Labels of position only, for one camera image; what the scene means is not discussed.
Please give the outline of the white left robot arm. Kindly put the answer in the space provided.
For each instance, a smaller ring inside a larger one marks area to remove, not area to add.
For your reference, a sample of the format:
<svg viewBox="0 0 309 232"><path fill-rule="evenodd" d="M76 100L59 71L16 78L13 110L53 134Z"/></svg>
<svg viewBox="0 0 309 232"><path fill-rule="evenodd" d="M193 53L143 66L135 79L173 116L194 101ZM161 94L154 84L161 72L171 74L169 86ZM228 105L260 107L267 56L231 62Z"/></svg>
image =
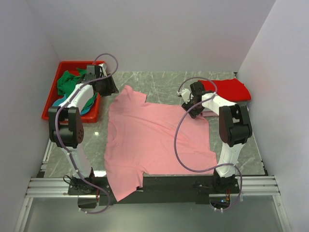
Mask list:
<svg viewBox="0 0 309 232"><path fill-rule="evenodd" d="M85 194L99 192L100 188L81 145L84 139L81 111L95 94L106 97L118 92L104 63L87 65L86 73L78 80L73 92L59 106L48 110L50 140L66 154L73 170L69 186Z"/></svg>

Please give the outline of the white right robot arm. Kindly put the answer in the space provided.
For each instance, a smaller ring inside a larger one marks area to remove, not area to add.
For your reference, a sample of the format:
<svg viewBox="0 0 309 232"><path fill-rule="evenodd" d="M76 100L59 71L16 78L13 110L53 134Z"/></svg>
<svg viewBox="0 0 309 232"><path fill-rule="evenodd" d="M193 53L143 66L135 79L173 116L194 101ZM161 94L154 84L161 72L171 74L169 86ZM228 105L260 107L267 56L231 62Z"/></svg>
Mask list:
<svg viewBox="0 0 309 232"><path fill-rule="evenodd" d="M213 170L212 188L222 193L236 184L236 165L239 154L252 136L253 130L245 105L228 101L218 95L218 87L209 81L214 90L206 90L202 82L190 85L190 89L178 89L178 96L184 101L182 108L195 119L204 109L209 109L219 116L219 135L222 149L218 164Z"/></svg>

